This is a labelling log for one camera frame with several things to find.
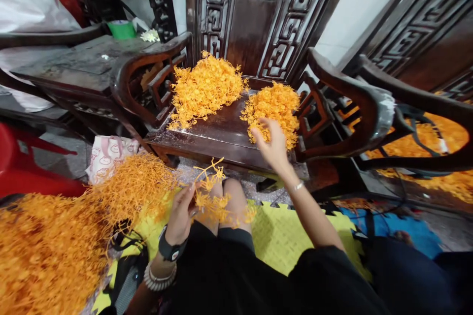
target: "wristwatch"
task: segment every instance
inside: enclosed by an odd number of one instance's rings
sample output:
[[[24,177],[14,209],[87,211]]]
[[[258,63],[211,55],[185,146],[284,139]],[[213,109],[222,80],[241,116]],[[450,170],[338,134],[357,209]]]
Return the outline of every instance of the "wristwatch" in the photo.
[[[180,245],[171,246],[165,238],[167,228],[168,225],[166,224],[163,228],[163,231],[161,231],[161,234],[159,236],[158,250],[159,253],[163,256],[164,260],[174,262],[178,260],[183,254],[184,248],[187,244],[187,239]]]

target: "red chair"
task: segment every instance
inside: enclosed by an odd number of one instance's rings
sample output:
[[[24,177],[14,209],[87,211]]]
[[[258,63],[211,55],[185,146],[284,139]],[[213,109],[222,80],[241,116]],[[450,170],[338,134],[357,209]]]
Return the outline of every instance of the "red chair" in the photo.
[[[80,182],[43,170],[34,162],[33,149],[77,155],[27,132],[0,123],[0,198],[16,193],[81,196],[86,187]]]

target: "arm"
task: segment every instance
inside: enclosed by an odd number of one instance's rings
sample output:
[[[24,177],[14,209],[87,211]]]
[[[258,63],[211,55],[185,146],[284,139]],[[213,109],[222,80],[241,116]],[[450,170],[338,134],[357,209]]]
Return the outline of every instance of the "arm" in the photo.
[[[195,213],[195,205],[191,203],[195,190],[196,186],[192,184],[182,189],[174,197],[168,228],[164,234],[166,241],[170,245],[181,245],[189,236],[192,215]],[[175,266],[176,261],[166,261],[158,252],[151,263],[150,270],[156,278],[166,278],[171,275]],[[156,299],[159,295],[159,292],[149,290],[144,281],[141,282],[136,294],[128,305],[125,312],[126,315],[148,314],[153,305],[156,304]]]
[[[276,121],[261,119],[261,123],[270,130],[271,141],[266,143],[257,129],[252,133],[264,159],[283,180],[296,209],[301,224],[315,248],[336,246],[345,251],[340,237],[325,213],[320,209],[307,188],[296,187],[301,182],[286,154],[286,137]]]

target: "wooden table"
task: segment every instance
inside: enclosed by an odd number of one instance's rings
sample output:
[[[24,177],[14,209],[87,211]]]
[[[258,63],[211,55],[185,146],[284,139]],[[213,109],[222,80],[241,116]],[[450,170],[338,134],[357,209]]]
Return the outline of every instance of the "wooden table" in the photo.
[[[96,134],[115,135],[108,123],[117,120],[152,153],[141,138],[147,133],[146,127],[113,99],[110,78],[120,56],[160,45],[140,38],[117,40],[103,35],[12,72],[40,87]]]

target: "wrist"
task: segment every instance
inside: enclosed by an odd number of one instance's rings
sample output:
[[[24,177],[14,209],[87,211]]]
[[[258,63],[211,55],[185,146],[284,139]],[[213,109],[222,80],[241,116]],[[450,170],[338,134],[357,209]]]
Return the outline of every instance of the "wrist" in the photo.
[[[171,275],[175,266],[176,261],[166,261],[158,252],[151,262],[150,270],[156,278],[166,278]]]
[[[290,164],[283,166],[280,172],[277,171],[277,173],[289,192],[291,192],[299,183],[301,183],[301,179]]]
[[[176,240],[176,238],[173,237],[172,233],[169,232],[169,228],[166,230],[163,236],[166,239],[166,242],[171,246],[182,244],[182,242],[178,242],[178,240]]]

